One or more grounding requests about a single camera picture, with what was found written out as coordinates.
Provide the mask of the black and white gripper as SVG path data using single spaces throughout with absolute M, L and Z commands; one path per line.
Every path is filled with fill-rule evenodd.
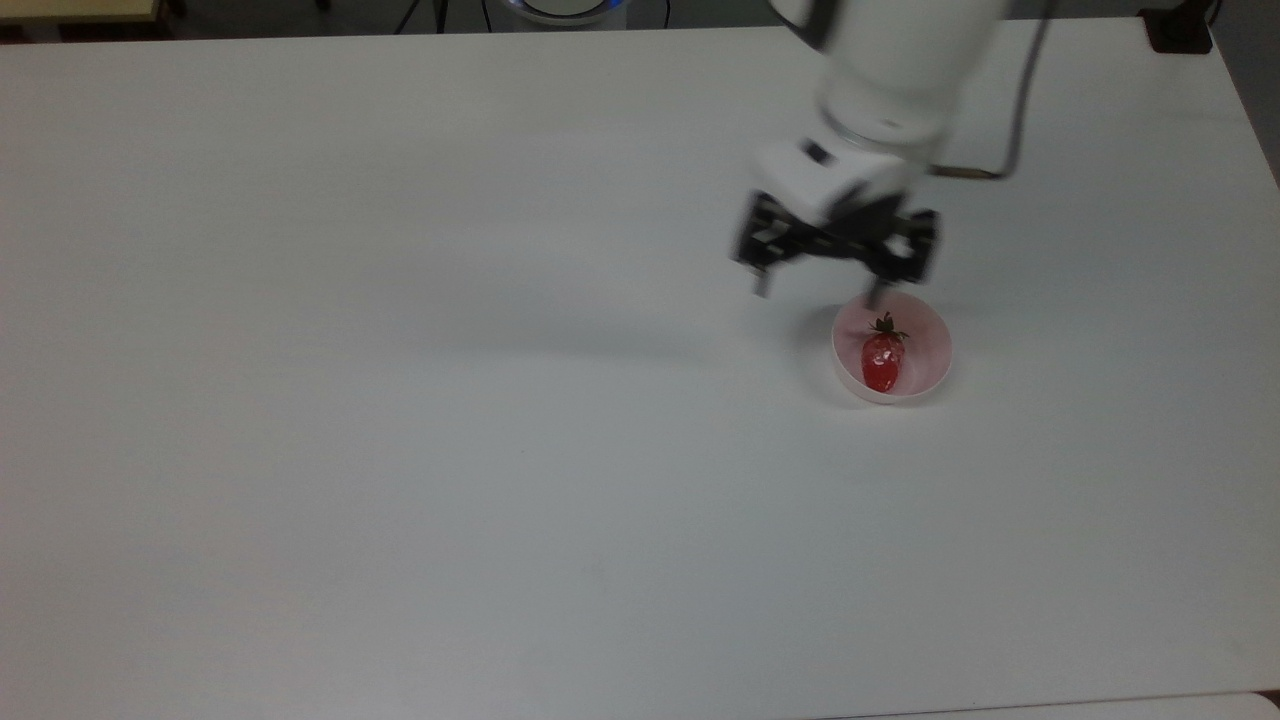
M 899 284 L 931 272 L 941 215 L 900 210 L 922 165 L 833 135 L 771 143 L 753 161 L 755 187 L 732 259 L 765 299 L 776 268 L 800 256 L 858 260 L 870 273 L 864 307 L 877 310 Z

